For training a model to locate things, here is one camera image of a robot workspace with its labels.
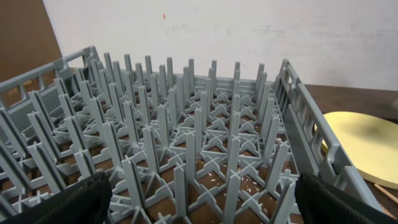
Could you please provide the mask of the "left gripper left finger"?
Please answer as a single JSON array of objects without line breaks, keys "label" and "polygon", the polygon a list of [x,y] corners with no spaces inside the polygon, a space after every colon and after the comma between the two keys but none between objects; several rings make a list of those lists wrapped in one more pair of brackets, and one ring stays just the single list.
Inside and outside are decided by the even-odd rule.
[{"label": "left gripper left finger", "polygon": [[109,179],[104,172],[97,172],[1,223],[103,223],[108,216],[111,197]]}]

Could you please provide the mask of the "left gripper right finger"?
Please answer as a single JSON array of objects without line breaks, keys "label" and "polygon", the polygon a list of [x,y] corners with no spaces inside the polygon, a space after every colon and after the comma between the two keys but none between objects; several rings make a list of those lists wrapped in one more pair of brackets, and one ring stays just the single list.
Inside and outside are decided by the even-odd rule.
[{"label": "left gripper right finger", "polygon": [[384,212],[308,172],[300,174],[294,195],[305,223],[397,223]]}]

